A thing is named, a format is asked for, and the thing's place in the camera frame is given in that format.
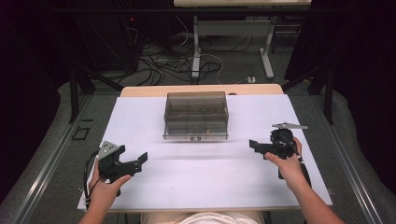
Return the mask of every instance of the hand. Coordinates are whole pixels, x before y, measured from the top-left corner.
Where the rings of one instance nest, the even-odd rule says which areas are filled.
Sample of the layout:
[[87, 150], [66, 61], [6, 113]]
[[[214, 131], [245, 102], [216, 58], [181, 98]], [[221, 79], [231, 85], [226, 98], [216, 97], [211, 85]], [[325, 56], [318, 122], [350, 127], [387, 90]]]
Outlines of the hand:
[[[302, 144], [300, 140], [296, 137], [294, 137], [293, 140], [296, 142], [298, 153], [302, 155]], [[303, 183], [307, 184], [296, 154], [293, 154], [292, 157], [287, 158], [286, 160], [280, 159], [271, 152], [265, 153], [264, 157], [268, 161], [273, 162], [279, 168], [279, 172], [282, 174], [283, 178], [286, 180], [286, 184], [292, 191]]]
[[90, 207], [79, 223], [101, 223], [108, 209], [116, 200], [118, 190], [130, 179], [130, 175], [125, 175], [111, 184], [105, 183], [105, 179], [100, 179], [99, 162], [96, 161], [92, 179], [89, 183], [91, 198]]

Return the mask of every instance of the gray carpet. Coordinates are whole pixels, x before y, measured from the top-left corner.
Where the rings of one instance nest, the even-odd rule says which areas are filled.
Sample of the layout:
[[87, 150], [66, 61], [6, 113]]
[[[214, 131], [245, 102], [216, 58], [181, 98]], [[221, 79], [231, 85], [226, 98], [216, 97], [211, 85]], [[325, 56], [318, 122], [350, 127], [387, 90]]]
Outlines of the gray carpet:
[[[230, 46], [239, 43], [243, 38], [228, 39], [227, 37], [225, 40], [218, 37], [209, 40], [212, 46], [229, 49]], [[223, 84], [234, 84], [251, 75], [256, 77], [257, 83], [285, 83], [283, 75], [292, 53], [295, 37], [284, 36], [276, 40], [276, 53], [270, 55], [276, 74], [273, 80], [264, 77], [259, 53], [257, 48], [253, 48], [261, 43], [260, 39], [253, 39], [247, 50], [209, 51], [208, 53], [222, 59], [223, 69], [219, 74], [208, 74], [199, 84], [218, 84], [217, 78]], [[213, 56], [207, 56], [207, 60], [219, 63], [219, 60]], [[124, 78], [120, 84], [133, 86], [147, 77], [147, 73], [139, 72]], [[57, 117], [19, 182], [0, 205], [1, 223], [20, 223], [20, 220], [28, 223], [77, 223], [83, 216], [83, 213], [77, 210], [77, 204], [81, 195], [78, 188], [82, 184], [84, 162], [99, 146], [115, 99], [119, 94], [119, 92], [112, 91], [101, 82], [95, 81], [94, 83], [98, 91], [94, 96], [82, 97], [81, 94], [81, 104], [86, 106], [81, 111], [78, 120], [72, 125], [67, 123], [70, 118], [68, 86], [66, 84], [59, 89], [62, 101]], [[165, 76], [162, 83], [162, 85], [188, 84], [190, 83], [169, 75]], [[338, 154], [335, 153], [336, 146], [331, 138], [331, 133], [326, 128], [327, 125], [323, 121], [322, 114], [318, 110], [315, 97], [306, 94], [307, 84], [309, 83], [304, 82], [286, 93], [290, 96], [300, 123], [309, 127], [308, 130], [304, 131], [304, 134], [325, 184], [333, 192], [331, 195], [334, 203], [332, 209], [346, 223], [372, 223], [368, 221], [367, 215], [361, 209], [355, 189], [340, 164]], [[341, 136], [343, 145], [347, 148], [362, 182], [368, 189], [367, 194], [373, 199], [375, 209], [382, 217], [383, 223], [394, 223], [396, 220], [395, 215], [393, 215], [393, 211], [396, 211], [395, 196], [384, 188], [370, 164], [361, 155], [359, 145], [356, 142], [353, 119], [348, 112], [345, 99], [335, 93], [332, 103], [335, 122], [333, 127]], [[56, 163], [51, 169], [49, 182], [44, 184], [42, 190], [35, 195], [37, 200], [26, 201], [35, 182], [42, 176], [40, 172], [46, 167], [46, 164], [49, 164], [49, 159], [53, 156], [52, 153], [59, 147], [64, 150], [56, 155], [59, 163]], [[276, 211], [271, 214], [273, 223], [303, 223], [304, 220], [299, 210]], [[128, 215], [130, 223], [137, 223], [138, 219], [139, 215], [137, 214]], [[107, 216], [105, 223], [117, 223], [118, 221], [123, 223], [124, 220], [124, 215], [110, 214]]]

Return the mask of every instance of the white desk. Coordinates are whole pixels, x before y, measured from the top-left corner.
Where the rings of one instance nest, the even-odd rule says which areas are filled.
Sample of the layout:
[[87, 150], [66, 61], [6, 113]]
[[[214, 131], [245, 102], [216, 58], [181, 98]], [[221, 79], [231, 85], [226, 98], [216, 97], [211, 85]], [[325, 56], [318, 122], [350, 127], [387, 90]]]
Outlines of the white desk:
[[[270, 143], [274, 123], [299, 123], [287, 95], [227, 96], [229, 139], [218, 142], [163, 140], [165, 101], [165, 97], [120, 97], [115, 104], [103, 139], [125, 145], [121, 161], [136, 160], [144, 152], [148, 161], [121, 188], [110, 212], [299, 207], [285, 181], [277, 178], [277, 167], [248, 146], [249, 139]], [[303, 144], [313, 189], [331, 205], [302, 130], [293, 133]], [[82, 197], [78, 209], [86, 209]]]
[[[175, 7], [309, 7], [311, 0], [175, 0]], [[265, 36], [265, 46], [260, 49], [265, 75], [272, 79], [274, 72], [268, 58], [276, 26], [276, 17], [270, 21], [198, 21], [194, 17], [194, 59], [192, 78], [199, 77], [201, 49], [199, 35], [254, 35]]]

